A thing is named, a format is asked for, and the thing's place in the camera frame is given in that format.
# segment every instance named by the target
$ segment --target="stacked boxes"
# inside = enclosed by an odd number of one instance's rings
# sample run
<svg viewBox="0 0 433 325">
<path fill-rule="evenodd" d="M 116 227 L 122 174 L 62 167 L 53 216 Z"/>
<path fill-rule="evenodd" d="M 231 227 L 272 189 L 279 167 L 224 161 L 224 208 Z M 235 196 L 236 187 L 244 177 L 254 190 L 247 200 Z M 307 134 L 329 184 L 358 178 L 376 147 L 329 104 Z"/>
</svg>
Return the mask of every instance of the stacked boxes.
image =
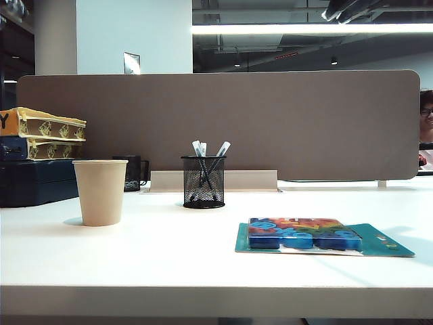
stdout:
<svg viewBox="0 0 433 325">
<path fill-rule="evenodd" d="M 78 158 L 86 122 L 17 107 L 0 111 L 0 160 Z"/>
<path fill-rule="evenodd" d="M 17 107 L 0 111 L 0 207 L 27 207 L 78 196 L 72 159 L 86 122 Z"/>
</svg>

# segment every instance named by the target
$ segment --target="black hair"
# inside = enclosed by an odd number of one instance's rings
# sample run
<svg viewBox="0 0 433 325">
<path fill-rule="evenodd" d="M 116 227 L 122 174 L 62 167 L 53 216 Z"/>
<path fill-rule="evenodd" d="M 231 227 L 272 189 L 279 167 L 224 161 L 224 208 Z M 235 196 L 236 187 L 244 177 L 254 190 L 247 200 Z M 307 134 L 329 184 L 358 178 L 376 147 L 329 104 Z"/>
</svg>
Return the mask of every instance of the black hair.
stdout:
<svg viewBox="0 0 433 325">
<path fill-rule="evenodd" d="M 419 93 L 419 111 L 421 112 L 427 104 L 433 104 L 433 90 L 423 90 Z"/>
</svg>

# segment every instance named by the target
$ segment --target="glasses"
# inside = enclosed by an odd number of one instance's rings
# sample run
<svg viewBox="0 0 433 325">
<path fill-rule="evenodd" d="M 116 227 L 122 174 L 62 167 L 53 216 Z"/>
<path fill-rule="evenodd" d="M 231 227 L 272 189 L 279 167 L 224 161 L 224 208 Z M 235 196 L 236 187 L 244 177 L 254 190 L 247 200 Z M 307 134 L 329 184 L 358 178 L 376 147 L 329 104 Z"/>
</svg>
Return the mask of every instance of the glasses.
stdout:
<svg viewBox="0 0 433 325">
<path fill-rule="evenodd" d="M 433 108 L 423 109 L 420 114 L 422 117 L 427 117 L 430 115 L 430 113 L 433 113 Z"/>
</svg>

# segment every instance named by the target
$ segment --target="white wall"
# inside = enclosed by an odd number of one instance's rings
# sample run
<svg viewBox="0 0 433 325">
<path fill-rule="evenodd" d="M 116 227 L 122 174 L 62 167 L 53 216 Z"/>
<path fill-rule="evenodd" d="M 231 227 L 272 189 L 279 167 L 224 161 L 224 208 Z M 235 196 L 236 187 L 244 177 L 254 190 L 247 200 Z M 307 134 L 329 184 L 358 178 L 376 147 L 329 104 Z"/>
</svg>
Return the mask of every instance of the white wall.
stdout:
<svg viewBox="0 0 433 325">
<path fill-rule="evenodd" d="M 342 67 L 343 70 L 365 69 L 410 69 L 418 73 L 421 88 L 433 89 L 433 52 L 419 53 L 411 56 L 401 56 L 387 60 L 380 60 Z"/>
<path fill-rule="evenodd" d="M 75 0 L 35 1 L 36 74 L 76 74 Z"/>
<path fill-rule="evenodd" d="M 123 52 L 142 73 L 192 72 L 191 0 L 76 0 L 79 74 L 122 74 Z"/>
</svg>

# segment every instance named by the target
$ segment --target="black mug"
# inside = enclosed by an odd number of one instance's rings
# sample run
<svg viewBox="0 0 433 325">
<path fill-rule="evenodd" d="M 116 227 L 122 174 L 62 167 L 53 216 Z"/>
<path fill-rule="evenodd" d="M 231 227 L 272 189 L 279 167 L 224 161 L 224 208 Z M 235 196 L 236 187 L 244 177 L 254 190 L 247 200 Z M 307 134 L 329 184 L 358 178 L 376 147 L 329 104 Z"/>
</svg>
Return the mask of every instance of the black mug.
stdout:
<svg viewBox="0 0 433 325">
<path fill-rule="evenodd" d="M 140 185 L 145 185 L 149 178 L 149 161 L 140 156 L 113 156 L 113 159 L 127 160 L 127 172 L 124 177 L 124 191 L 140 191 Z"/>
</svg>

